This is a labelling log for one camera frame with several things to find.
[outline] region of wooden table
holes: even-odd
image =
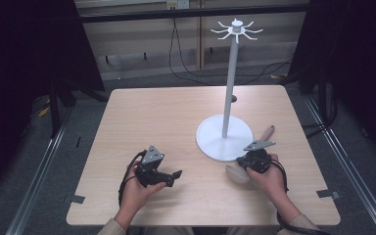
[[[340,216],[327,189],[297,115],[283,86],[237,86],[231,115],[252,129],[255,138],[275,125],[266,148],[286,168],[289,196],[315,224],[335,225]],[[275,225],[276,210],[260,189],[239,185],[225,173],[225,163],[204,155],[196,131],[206,118],[223,114],[225,87],[119,89],[112,93],[71,203],[71,225],[105,224],[118,211],[118,187],[125,168],[154,145],[164,154],[159,171],[182,169],[172,188],[150,198],[132,224],[140,226]]]

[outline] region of hand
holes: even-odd
[[[146,204],[149,197],[166,187],[164,182],[147,188],[143,187],[135,175],[136,167],[139,164],[140,162],[136,161],[127,175],[129,180],[124,187],[121,205],[115,216],[115,221],[125,230],[129,227],[136,213]]]
[[[279,161],[275,154],[269,154],[273,160]],[[270,199],[274,207],[277,208],[283,220],[290,223],[294,218],[299,216],[301,212],[292,203],[285,192],[283,182],[283,174],[274,165],[270,165],[265,173],[258,173],[247,167],[247,174],[261,187],[267,197]]]

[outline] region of round base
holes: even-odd
[[[223,115],[205,119],[197,129],[197,144],[215,161],[234,162],[247,153],[243,149],[253,142],[253,132],[245,122],[230,116],[227,137],[222,138],[223,119]]]

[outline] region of human hand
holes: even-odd
[[[135,174],[136,167],[139,164],[140,162],[136,161],[127,175],[126,180],[128,179],[128,181],[124,186],[121,205],[115,216],[115,221],[124,229],[128,228],[133,217],[141,208],[143,208],[149,197],[166,187],[166,183],[164,182],[147,188],[143,187],[143,185],[139,183]]]
[[[269,154],[269,156],[273,160],[279,161],[277,155]],[[249,167],[246,168],[246,172],[269,198],[285,193],[283,174],[273,164],[270,165],[265,173],[258,173]]]

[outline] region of white stand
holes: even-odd
[[[243,149],[254,141],[253,132],[245,122],[230,115],[231,102],[233,97],[234,77],[236,73],[237,55],[238,55],[238,35],[243,34],[249,39],[257,40],[247,35],[245,32],[257,33],[262,31],[251,31],[245,29],[252,25],[251,22],[247,26],[242,26],[243,23],[237,20],[232,22],[232,26],[227,27],[226,30],[215,31],[216,33],[228,32],[222,38],[225,39],[233,34],[235,37],[231,41],[230,59],[228,63],[227,75],[227,89],[225,93],[224,116],[213,116],[205,119],[197,129],[197,143],[200,149],[210,158],[218,162],[233,162],[238,157],[246,154]]]

